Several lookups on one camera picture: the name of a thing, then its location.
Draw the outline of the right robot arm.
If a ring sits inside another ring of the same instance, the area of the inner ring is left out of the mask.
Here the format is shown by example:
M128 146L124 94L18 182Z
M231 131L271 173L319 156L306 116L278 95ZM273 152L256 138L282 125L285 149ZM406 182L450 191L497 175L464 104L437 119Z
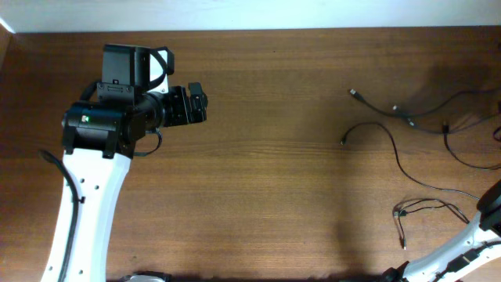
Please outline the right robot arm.
M458 281L500 257L500 187L494 185L477 203L466 228L423 258L387 269L383 282Z

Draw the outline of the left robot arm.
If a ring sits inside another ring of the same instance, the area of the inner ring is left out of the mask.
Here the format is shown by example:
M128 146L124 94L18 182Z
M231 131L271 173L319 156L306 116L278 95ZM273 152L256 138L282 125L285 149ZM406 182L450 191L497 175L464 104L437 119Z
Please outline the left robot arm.
M197 82L171 86L166 47L107 44L100 79L63 115L63 156L42 151L63 176L44 281L103 281L114 212L137 142L163 128L201 123L208 98Z

